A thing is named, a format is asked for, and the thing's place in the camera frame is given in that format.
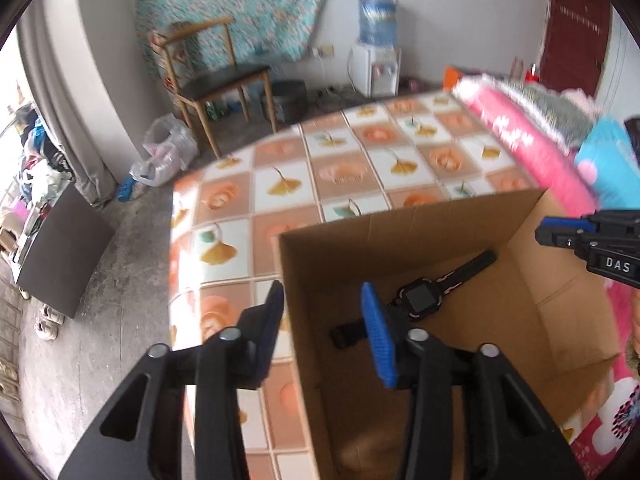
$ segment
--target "blue pillow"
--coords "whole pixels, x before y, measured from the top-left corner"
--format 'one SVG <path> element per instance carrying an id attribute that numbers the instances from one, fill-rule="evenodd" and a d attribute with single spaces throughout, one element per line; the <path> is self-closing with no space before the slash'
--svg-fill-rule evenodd
<path id="1" fill-rule="evenodd" d="M 616 120 L 601 118 L 574 162 L 601 209 L 640 209 L 640 168 L 631 140 Z"/>

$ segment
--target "smartwatch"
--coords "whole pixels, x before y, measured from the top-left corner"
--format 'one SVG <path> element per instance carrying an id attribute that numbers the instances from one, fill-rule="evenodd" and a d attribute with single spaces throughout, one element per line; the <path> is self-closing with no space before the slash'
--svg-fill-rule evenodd
<path id="1" fill-rule="evenodd" d="M 439 311 L 447 294 L 468 282 L 496 260 L 495 251 L 488 249 L 478 254 L 473 260 L 435 280 L 417 278 L 400 287 L 391 305 L 403 309 L 410 321 L 420 321 Z M 364 320 L 360 318 L 332 328 L 329 335 L 334 346 L 343 349 L 355 345 L 361 339 L 366 339 L 367 329 Z"/>

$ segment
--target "gray curtain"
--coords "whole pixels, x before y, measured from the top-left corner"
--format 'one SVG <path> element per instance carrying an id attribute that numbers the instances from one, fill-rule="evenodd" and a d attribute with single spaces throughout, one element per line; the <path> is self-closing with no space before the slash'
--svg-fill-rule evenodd
<path id="1" fill-rule="evenodd" d="M 68 97 L 51 48 L 42 0 L 33 0 L 17 25 L 18 44 L 33 99 L 51 141 L 65 154 L 76 174 L 78 191 L 92 205 L 111 197 L 116 180 L 95 149 Z"/>

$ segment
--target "red door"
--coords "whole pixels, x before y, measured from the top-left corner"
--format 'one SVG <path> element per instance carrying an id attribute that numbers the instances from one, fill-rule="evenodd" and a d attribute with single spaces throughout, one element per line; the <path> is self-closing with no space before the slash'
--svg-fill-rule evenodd
<path id="1" fill-rule="evenodd" d="M 540 82 L 556 91 L 582 88 L 595 95 L 609 43 L 609 1 L 551 0 L 550 11 Z"/>

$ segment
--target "black cylindrical container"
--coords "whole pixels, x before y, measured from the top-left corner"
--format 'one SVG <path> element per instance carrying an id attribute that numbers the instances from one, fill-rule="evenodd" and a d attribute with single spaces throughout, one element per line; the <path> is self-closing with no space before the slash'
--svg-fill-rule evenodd
<path id="1" fill-rule="evenodd" d="M 309 108 L 309 101 L 306 95 L 306 85 L 304 81 L 284 80 L 272 83 L 273 104 L 276 108 L 278 122 L 285 124 L 299 123 L 305 116 Z M 263 93 L 260 97 L 262 114 L 265 119 L 269 119 L 267 108 L 267 97 Z"/>

